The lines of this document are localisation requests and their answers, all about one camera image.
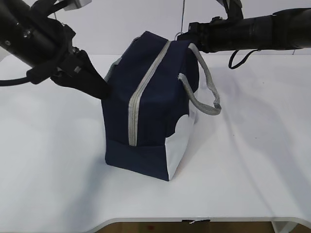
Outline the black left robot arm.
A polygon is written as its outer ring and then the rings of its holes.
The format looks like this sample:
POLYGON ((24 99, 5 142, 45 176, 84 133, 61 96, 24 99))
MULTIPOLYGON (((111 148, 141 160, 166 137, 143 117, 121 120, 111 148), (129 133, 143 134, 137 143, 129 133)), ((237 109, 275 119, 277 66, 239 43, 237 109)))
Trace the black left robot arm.
POLYGON ((31 67, 26 76, 2 80, 0 85, 39 84, 51 79, 104 100, 111 88, 94 68, 88 54, 73 46, 75 31, 50 15, 64 9, 80 9, 88 0, 37 0, 29 6, 23 0, 0 2, 0 46, 31 67))

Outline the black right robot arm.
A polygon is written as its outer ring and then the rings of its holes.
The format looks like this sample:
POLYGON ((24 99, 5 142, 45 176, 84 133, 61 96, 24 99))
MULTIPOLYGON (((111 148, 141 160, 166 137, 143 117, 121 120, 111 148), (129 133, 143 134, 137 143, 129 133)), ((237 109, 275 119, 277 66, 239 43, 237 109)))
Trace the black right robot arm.
POLYGON ((234 50, 299 50, 311 46, 311 10, 293 8, 244 18, 239 0, 221 0, 227 18, 192 22, 178 40, 189 40, 205 53, 234 50))

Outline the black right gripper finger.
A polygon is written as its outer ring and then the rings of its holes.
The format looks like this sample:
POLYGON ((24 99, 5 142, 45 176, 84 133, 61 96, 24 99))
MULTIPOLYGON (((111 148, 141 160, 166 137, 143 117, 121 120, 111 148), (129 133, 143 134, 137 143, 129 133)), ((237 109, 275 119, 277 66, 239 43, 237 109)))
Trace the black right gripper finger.
POLYGON ((177 37, 177 41, 193 41, 194 40, 194 33, 186 32, 182 33, 177 37))

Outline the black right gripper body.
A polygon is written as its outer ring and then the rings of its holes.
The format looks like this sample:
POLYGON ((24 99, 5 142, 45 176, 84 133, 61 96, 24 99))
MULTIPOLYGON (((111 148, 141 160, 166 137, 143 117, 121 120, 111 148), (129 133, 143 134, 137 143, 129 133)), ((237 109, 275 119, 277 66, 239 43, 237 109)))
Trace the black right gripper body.
POLYGON ((213 17, 208 23, 191 22, 188 26, 188 33, 192 36, 192 41, 198 46, 201 51, 205 53, 215 53, 216 43, 220 39, 213 39, 216 36, 216 31, 226 31, 230 26, 233 26, 233 22, 222 17, 213 17))

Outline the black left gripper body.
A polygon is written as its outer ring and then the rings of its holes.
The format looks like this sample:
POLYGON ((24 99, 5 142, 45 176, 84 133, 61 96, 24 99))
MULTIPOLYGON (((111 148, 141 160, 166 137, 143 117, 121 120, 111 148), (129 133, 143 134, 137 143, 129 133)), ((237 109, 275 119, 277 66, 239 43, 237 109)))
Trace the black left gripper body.
POLYGON ((51 80, 62 87, 88 89, 90 77, 90 59, 85 50, 69 54, 59 65, 51 80))

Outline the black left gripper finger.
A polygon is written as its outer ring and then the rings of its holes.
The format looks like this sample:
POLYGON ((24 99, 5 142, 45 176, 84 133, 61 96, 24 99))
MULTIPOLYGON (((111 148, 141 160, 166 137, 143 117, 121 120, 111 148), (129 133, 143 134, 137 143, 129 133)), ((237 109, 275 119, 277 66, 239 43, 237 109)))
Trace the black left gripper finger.
POLYGON ((92 63, 74 68, 70 87, 100 100, 107 99, 111 94, 111 88, 92 63))

